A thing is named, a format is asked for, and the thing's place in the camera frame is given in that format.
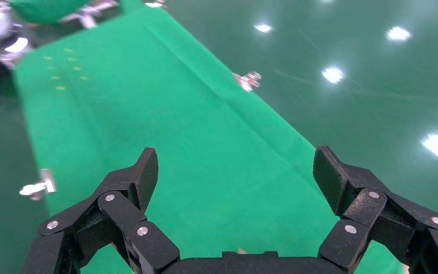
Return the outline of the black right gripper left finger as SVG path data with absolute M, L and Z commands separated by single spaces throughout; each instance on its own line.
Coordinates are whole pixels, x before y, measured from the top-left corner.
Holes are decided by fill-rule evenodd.
M 180 251 L 145 215 L 158 174 L 154 148 L 144 149 L 134 165 L 110 172 L 88 198 L 39 226 L 23 273 L 79 273 L 107 245 L 134 273 L 163 273 Z

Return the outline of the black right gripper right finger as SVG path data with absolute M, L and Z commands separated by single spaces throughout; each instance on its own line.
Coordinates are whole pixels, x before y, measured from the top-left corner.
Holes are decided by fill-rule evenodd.
M 313 177 L 339 221 L 318 257 L 353 273 L 370 242 L 385 246 L 409 273 L 438 273 L 438 213 L 390 191 L 370 170 L 316 149 Z

